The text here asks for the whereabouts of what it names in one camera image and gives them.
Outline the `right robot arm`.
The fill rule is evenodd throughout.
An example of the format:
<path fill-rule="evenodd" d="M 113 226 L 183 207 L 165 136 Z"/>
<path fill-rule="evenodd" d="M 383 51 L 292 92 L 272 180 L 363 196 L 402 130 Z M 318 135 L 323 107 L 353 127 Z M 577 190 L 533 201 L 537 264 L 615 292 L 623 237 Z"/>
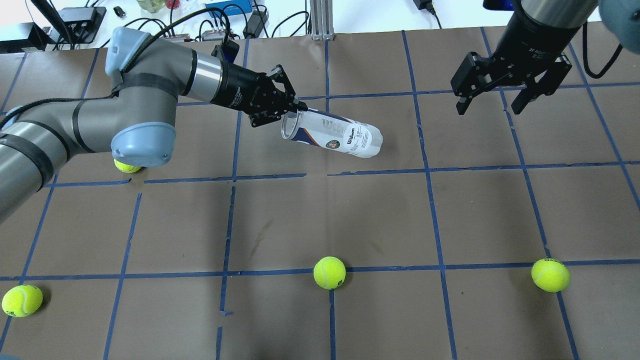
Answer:
<path fill-rule="evenodd" d="M 452 76 L 460 116 L 473 99 L 498 87 L 522 86 L 510 105 L 517 115 L 540 96 L 553 95 L 572 69 L 564 50 L 594 10 L 622 48 L 639 52 L 637 0 L 512 0 L 510 7 L 493 54 L 469 52 Z"/>

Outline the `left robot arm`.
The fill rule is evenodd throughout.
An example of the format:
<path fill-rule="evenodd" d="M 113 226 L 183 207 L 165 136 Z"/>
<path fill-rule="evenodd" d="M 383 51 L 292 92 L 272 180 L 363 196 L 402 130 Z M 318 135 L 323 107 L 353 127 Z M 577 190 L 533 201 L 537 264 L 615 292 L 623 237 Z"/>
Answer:
<path fill-rule="evenodd" d="M 79 154 L 111 153 L 135 167 L 172 158 L 181 96 L 249 116 L 258 127 L 307 111 L 281 65 L 256 72 L 127 27 L 114 30 L 105 60 L 112 89 L 98 98 L 48 98 L 1 121 L 1 219 L 5 221 Z"/>

